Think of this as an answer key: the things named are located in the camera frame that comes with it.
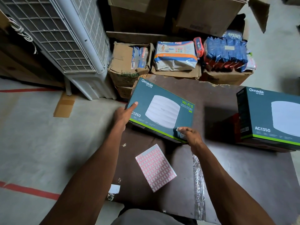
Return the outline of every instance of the coiled white cord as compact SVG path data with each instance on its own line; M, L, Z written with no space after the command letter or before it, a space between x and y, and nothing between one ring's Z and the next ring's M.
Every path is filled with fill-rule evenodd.
M11 27L21 36L23 36L23 38L28 41L28 42L31 42L32 45L35 47L35 51L33 54L37 54L38 51L37 51L37 48L36 46L34 45L33 43L33 39L31 37L31 35L29 35L26 31L24 31L24 28L19 25L13 18L11 17L8 17L8 21L10 22L10 25Z

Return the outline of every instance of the white access point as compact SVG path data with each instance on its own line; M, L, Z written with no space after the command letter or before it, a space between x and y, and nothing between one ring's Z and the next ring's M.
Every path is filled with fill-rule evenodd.
M145 113L151 121L165 128L174 129L180 106L173 100L155 95Z
M271 106L273 127L286 134L300 137L300 104L275 101Z

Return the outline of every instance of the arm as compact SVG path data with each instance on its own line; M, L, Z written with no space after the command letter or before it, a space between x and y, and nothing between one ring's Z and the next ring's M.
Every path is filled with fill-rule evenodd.
M189 127L178 130L186 135L192 153L199 159L209 197L222 225L275 225L266 211L223 169L196 130Z
M59 199L40 225L94 225L117 166L122 132L137 102L128 109L118 108L115 124L101 147L73 175Z

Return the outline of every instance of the omada router box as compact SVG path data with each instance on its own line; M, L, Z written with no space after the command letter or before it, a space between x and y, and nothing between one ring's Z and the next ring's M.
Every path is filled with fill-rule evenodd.
M140 78L128 103L139 102L130 122L163 138L186 143L178 127L191 127L195 105L162 87Z
M245 87L237 93L241 144L300 150L300 97Z

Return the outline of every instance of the brown table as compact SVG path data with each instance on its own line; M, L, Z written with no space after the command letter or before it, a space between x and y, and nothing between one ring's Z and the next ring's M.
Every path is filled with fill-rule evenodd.
M224 137L218 140L218 137L212 136L213 123L238 112L235 94L241 86L212 85L159 75L152 75L149 80L196 105L193 128L205 136L205 143L224 169L257 200L276 224L292 224L296 221L300 214L300 187L290 153L274 153L224 143ZM215 134L226 136L228 133L216 131ZM135 157L156 143L177 177L153 193ZM196 198L194 169L189 146L161 139L129 125L122 135L113 179L113 184L121 186L114 201L131 207L219 223L207 191L204 191L205 205L199 204L201 202Z

